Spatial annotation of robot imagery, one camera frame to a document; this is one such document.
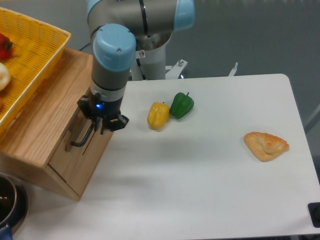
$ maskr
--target light blue cap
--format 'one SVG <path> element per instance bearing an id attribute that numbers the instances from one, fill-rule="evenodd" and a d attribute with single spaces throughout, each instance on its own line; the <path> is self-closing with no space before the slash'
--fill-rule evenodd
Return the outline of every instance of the light blue cap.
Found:
<path id="1" fill-rule="evenodd" d="M 191 28 L 196 19 L 194 0 L 178 0 L 175 8 L 173 31 Z"/>
<path id="2" fill-rule="evenodd" d="M 97 2 L 101 0 L 86 0 L 86 14 L 89 15 L 90 10 L 94 7 Z"/>
<path id="3" fill-rule="evenodd" d="M 136 38 L 120 24 L 99 28 L 93 41 L 93 53 L 99 63 L 113 72 L 129 69 L 136 59 Z"/>

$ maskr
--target green bell pepper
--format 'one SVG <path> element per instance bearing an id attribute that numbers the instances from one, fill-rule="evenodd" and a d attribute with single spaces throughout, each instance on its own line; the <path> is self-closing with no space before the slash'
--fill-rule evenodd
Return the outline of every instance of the green bell pepper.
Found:
<path id="1" fill-rule="evenodd" d="M 170 107 L 170 114 L 175 118 L 182 118 L 194 107 L 195 102 L 188 95 L 189 92 L 186 95 L 182 92 L 179 92 L 175 95 L 173 103 Z"/>

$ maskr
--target yellow basket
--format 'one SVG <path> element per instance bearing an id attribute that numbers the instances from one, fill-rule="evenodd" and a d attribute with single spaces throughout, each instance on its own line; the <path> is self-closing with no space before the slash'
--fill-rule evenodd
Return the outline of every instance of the yellow basket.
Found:
<path id="1" fill-rule="evenodd" d="M 71 34 L 29 16 L 0 7 L 0 33 L 13 42 L 13 55 L 0 59 L 11 81 L 0 91 L 0 134 L 15 119 L 62 56 Z"/>

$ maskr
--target wooden box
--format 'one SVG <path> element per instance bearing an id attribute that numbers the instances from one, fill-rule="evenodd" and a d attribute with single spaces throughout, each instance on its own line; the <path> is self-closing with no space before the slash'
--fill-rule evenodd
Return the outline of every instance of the wooden box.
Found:
<path id="1" fill-rule="evenodd" d="M 92 55 L 66 49 L 54 70 L 0 137 L 0 172 L 80 200 L 112 132 L 91 134 L 77 101 L 91 83 Z"/>

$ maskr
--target bread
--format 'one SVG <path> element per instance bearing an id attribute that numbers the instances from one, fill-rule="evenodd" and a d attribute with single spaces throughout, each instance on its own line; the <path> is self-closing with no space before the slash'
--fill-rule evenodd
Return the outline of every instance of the bread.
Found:
<path id="1" fill-rule="evenodd" d="M 9 69 L 0 62 L 0 90 L 3 90 L 8 85 L 10 79 Z"/>
<path id="2" fill-rule="evenodd" d="M 289 149 L 285 140 L 268 133 L 253 131 L 247 133 L 243 140 L 253 155 L 262 162 L 271 161 Z"/>

